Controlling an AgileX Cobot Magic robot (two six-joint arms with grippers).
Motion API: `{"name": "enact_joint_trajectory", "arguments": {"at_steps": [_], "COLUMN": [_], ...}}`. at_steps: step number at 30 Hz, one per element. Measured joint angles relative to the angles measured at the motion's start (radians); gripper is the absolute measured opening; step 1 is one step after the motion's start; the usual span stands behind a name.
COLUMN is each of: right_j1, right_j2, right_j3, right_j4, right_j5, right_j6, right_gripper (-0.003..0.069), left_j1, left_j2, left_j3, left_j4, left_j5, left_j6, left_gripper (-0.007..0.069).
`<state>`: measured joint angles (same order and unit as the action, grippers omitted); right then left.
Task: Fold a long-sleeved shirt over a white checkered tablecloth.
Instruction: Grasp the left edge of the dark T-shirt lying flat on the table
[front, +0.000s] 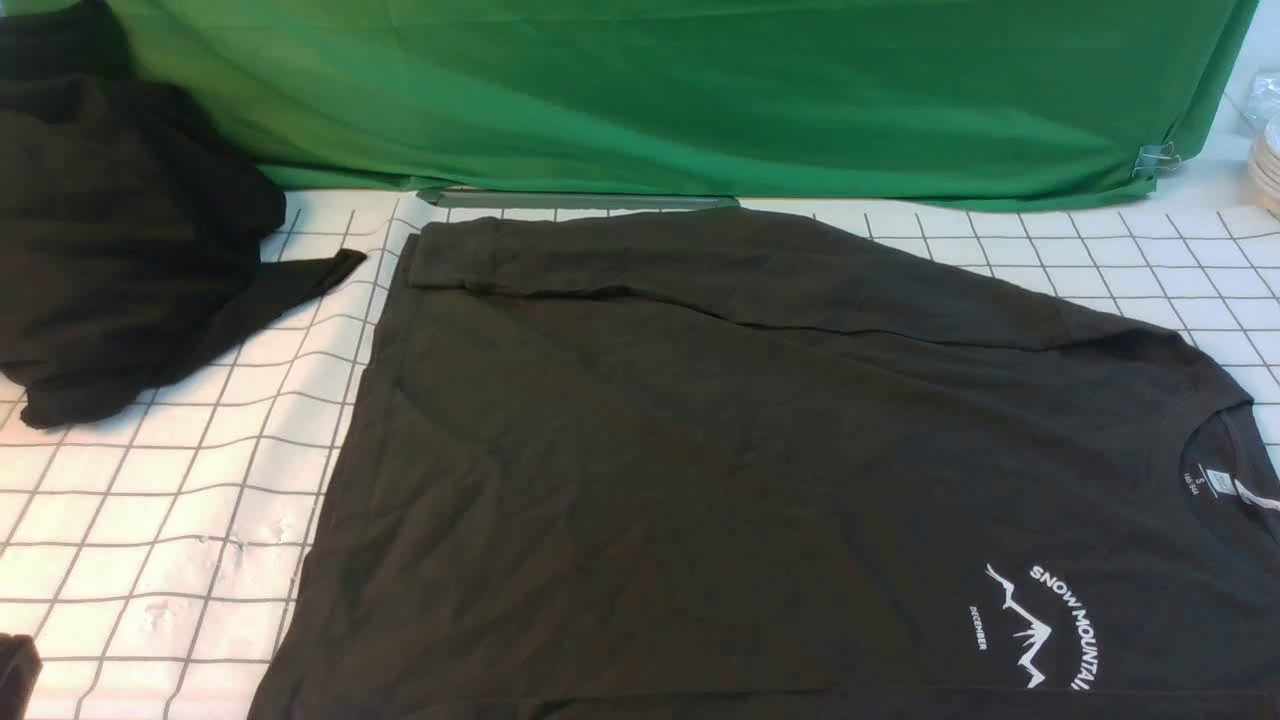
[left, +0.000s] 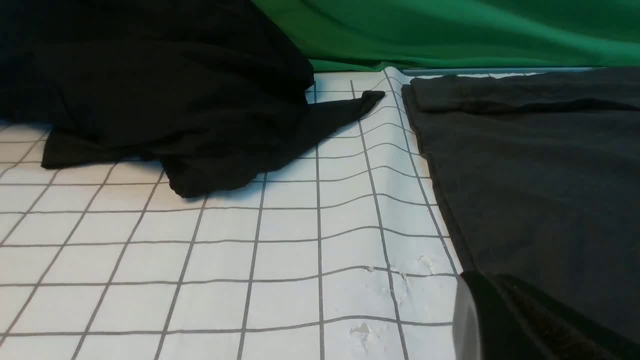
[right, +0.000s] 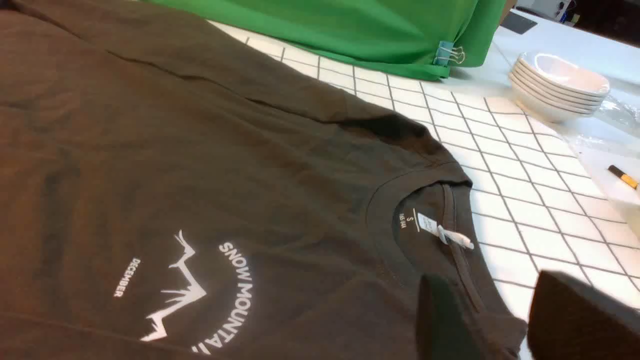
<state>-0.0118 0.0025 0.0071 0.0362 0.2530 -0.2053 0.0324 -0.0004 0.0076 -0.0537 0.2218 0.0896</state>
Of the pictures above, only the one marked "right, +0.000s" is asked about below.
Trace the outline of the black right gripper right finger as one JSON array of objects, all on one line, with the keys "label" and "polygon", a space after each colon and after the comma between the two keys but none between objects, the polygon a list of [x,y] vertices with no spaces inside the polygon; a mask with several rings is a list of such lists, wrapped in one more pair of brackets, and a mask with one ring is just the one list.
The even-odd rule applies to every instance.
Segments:
[{"label": "black right gripper right finger", "polygon": [[540,272],[526,342],[535,360],[637,360],[639,312],[560,271]]}]

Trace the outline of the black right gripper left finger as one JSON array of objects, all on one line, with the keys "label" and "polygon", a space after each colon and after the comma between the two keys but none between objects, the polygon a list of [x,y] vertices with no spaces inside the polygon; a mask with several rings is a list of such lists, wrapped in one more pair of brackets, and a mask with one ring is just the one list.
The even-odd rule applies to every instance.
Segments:
[{"label": "black right gripper left finger", "polygon": [[473,337],[448,283],[423,275],[416,312],[416,352],[419,360],[480,360]]}]

